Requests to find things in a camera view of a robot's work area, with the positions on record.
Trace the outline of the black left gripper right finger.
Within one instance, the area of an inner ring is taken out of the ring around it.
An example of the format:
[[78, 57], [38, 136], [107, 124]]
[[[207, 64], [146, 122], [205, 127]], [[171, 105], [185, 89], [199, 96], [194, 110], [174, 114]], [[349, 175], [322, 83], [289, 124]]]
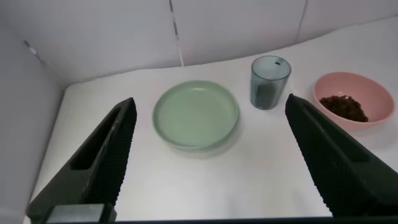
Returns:
[[397, 215], [397, 172], [307, 100], [285, 115], [312, 180], [334, 217]]

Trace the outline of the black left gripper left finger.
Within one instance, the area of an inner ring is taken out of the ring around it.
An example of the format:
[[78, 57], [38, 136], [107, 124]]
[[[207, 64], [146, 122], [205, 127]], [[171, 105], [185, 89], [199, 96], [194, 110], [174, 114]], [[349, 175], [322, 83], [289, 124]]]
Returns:
[[56, 205], [115, 205], [137, 121], [133, 98], [118, 103], [29, 204], [37, 222]]

